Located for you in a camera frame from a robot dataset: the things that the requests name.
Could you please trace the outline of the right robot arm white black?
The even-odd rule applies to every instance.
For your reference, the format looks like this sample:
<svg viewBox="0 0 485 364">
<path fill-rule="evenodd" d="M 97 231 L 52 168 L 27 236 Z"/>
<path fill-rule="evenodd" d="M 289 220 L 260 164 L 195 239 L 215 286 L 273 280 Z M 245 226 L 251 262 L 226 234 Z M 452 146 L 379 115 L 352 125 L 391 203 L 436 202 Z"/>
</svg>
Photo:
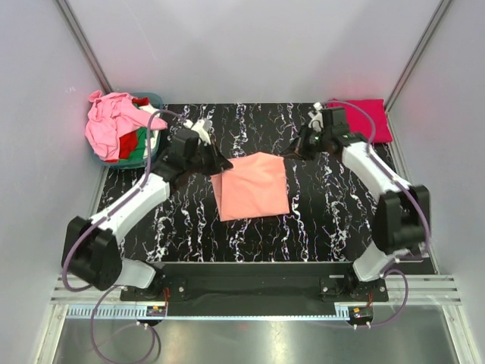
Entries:
<svg viewBox="0 0 485 364">
<path fill-rule="evenodd" d="M 346 105 L 336 100 L 315 103 L 309 121 L 282 156 L 310 161 L 325 152 L 355 174 L 374 198 L 372 241 L 352 263 L 344 281 L 346 296 L 358 301 L 371 292 L 371 282 L 382 278 L 393 264 L 428 248 L 430 192 L 423 185 L 412 185 L 383 162 L 371 137 L 351 132 Z"/>
</svg>

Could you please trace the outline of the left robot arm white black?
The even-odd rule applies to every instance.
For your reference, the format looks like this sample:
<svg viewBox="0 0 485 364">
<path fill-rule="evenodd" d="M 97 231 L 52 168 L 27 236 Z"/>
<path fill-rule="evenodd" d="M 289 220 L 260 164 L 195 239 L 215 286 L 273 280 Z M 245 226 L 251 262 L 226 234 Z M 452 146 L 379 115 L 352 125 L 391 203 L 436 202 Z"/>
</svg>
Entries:
<svg viewBox="0 0 485 364">
<path fill-rule="evenodd" d="M 230 170 L 232 163 L 216 145 L 214 136 L 200 125 L 182 127 L 135 185 L 112 205 L 91 218 L 73 218 L 68 226 L 61 259 L 62 281 L 75 275 L 86 287 L 106 291 L 135 287 L 147 300 L 163 293 L 164 282 L 147 262 L 120 255 L 118 244 L 156 206 L 169 199 L 193 174 L 213 176 Z"/>
</svg>

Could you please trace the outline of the salmon orange t-shirt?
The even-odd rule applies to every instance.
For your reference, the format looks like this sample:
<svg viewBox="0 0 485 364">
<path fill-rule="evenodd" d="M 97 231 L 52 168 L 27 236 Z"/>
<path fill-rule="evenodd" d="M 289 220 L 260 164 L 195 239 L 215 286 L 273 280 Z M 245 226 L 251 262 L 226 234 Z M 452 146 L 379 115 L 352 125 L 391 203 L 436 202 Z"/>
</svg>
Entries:
<svg viewBox="0 0 485 364">
<path fill-rule="evenodd" d="M 221 221 L 289 213 L 286 168 L 280 156 L 257 152 L 232 158 L 233 167 L 211 177 Z"/>
</svg>

